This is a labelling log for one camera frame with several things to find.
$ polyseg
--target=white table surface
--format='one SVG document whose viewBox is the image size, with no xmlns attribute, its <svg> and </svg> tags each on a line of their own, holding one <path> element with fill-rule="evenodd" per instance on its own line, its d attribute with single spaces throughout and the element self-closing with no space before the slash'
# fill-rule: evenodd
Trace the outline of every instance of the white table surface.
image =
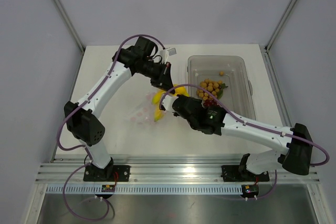
<svg viewBox="0 0 336 224">
<path fill-rule="evenodd" d="M 187 83 L 187 59 L 192 55 L 231 55 L 244 59 L 248 79 L 253 86 L 253 103 L 257 120 L 282 125 L 275 98 L 267 76 L 259 45 L 166 45 L 175 47 L 171 56 L 172 79 L 175 84 Z M 107 70 L 118 46 L 88 46 L 72 95 L 76 102 L 89 91 Z M 204 135 L 192 130 L 182 118 L 172 114 L 156 123 L 132 122 L 130 119 L 143 107 L 148 107 L 146 95 L 155 92 L 150 79 L 135 74 L 112 97 L 99 120 L 105 126 L 103 141 L 110 154 L 130 156 L 218 156 L 219 154 L 259 153 L 267 147 L 235 137 Z M 61 142 L 65 147 L 79 144 L 64 127 Z M 64 152 L 57 149 L 57 157 L 85 154 L 84 149 Z"/>
</svg>

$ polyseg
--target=gray wall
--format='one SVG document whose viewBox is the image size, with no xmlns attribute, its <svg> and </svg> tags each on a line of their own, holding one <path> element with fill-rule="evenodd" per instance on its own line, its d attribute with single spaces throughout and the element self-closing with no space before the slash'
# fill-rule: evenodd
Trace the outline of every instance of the gray wall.
<svg viewBox="0 0 336 224">
<path fill-rule="evenodd" d="M 0 0 L 0 28 L 0 215 L 19 223 L 81 56 L 50 0 Z"/>
<path fill-rule="evenodd" d="M 306 124 L 313 140 L 330 153 L 319 175 L 335 210 L 336 0 L 300 0 L 271 56 L 293 121 Z M 314 160 L 322 159 L 315 151 Z"/>
<path fill-rule="evenodd" d="M 86 45 L 267 43 L 289 0 L 61 0 Z"/>
</svg>

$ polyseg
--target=bracket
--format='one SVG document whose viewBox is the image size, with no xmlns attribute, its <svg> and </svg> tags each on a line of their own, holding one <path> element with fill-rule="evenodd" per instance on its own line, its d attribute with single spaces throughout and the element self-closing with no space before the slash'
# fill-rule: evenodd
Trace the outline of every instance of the bracket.
<svg viewBox="0 0 336 224">
<path fill-rule="evenodd" d="M 244 174 L 244 176 L 239 172 L 239 165 L 223 165 L 222 175 L 224 182 L 251 182 L 254 183 L 257 180 L 259 182 L 268 182 L 269 175 L 268 172 L 254 175 L 252 173 Z"/>
<path fill-rule="evenodd" d="M 131 166 L 129 165 L 113 165 L 109 176 L 105 176 L 106 171 L 99 169 L 94 165 L 85 167 L 84 178 L 85 182 L 114 182 L 115 173 L 118 174 L 118 182 L 128 182 L 130 178 Z"/>
</svg>

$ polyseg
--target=clear plastic container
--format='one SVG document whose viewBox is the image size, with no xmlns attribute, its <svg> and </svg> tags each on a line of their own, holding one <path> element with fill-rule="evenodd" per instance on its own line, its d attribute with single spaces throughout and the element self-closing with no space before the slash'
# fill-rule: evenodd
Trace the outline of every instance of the clear plastic container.
<svg viewBox="0 0 336 224">
<path fill-rule="evenodd" d="M 252 86 L 247 78 L 244 60 L 239 56 L 193 55 L 188 58 L 188 83 L 199 85 L 210 79 L 222 80 L 228 87 L 223 90 L 220 102 L 230 110 L 250 119 L 256 118 Z M 189 94 L 198 97 L 196 88 L 189 87 Z"/>
</svg>

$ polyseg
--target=banana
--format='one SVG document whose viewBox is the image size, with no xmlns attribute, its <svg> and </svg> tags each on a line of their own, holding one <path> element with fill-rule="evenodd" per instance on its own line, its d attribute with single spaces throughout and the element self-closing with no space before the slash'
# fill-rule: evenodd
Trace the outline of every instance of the banana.
<svg viewBox="0 0 336 224">
<path fill-rule="evenodd" d="M 155 106 L 155 111 L 154 111 L 154 122 L 157 122 L 164 116 L 164 112 L 159 109 L 159 104 Z"/>
<path fill-rule="evenodd" d="M 163 92 L 164 92 L 163 90 L 160 90 L 153 96 L 152 104 L 157 104 L 160 101 Z"/>
<path fill-rule="evenodd" d="M 159 108 L 159 101 L 161 100 L 161 96 L 165 91 L 163 90 L 159 90 L 153 97 L 152 99 L 152 104 L 156 104 L 155 105 L 155 111 L 154 111 L 154 122 L 157 122 L 158 120 L 160 120 L 163 116 L 164 116 L 164 112 L 162 110 L 160 110 Z M 185 89 L 185 87 L 179 87 L 175 89 L 175 94 L 174 96 L 177 96 L 178 94 L 182 94 L 185 95 L 186 97 L 189 96 L 187 90 Z"/>
</svg>

